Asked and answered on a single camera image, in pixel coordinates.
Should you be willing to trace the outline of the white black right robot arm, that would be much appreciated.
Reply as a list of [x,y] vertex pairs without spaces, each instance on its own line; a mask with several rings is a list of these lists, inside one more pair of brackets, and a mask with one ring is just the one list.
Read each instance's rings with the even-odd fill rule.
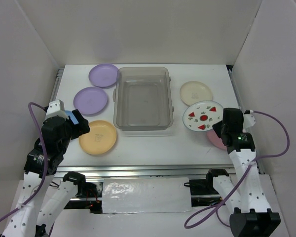
[[225,200],[230,211],[229,225],[235,237],[269,237],[281,223],[264,194],[257,168],[256,148],[250,133],[243,132],[244,115],[240,109],[225,108],[222,120],[213,129],[222,139],[234,165],[238,183],[232,184],[224,169],[211,169],[205,188]]

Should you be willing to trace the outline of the yellow plastic plate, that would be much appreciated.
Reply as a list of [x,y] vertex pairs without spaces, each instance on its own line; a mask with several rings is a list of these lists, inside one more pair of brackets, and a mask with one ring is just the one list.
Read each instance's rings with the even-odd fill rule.
[[90,155],[108,152],[116,143],[116,128],[108,121],[95,120],[89,123],[90,131],[79,137],[81,149]]

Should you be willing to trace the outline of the white watermelon pattern plate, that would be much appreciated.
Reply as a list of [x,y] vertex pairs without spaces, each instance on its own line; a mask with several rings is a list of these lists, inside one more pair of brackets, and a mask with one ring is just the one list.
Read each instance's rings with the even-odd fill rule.
[[183,114],[184,126],[195,132],[207,132],[222,120],[223,106],[215,101],[200,101],[189,106]]

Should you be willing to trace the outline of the blue plastic plate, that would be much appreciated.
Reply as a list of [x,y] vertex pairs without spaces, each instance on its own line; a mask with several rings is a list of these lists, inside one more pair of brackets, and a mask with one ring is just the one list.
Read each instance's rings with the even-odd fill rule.
[[66,115],[70,118],[70,120],[73,122],[73,124],[78,124],[78,120],[76,119],[75,115],[72,113],[72,111],[65,110]]

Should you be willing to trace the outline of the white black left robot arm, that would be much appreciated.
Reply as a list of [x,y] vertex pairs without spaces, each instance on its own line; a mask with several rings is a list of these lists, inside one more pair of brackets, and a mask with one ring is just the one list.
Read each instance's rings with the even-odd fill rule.
[[72,117],[60,113],[47,118],[39,127],[39,138],[27,155],[22,190],[3,237],[47,237],[64,207],[73,196],[87,193],[83,174],[70,171],[47,203],[44,198],[71,140],[90,131],[88,121],[78,110]]

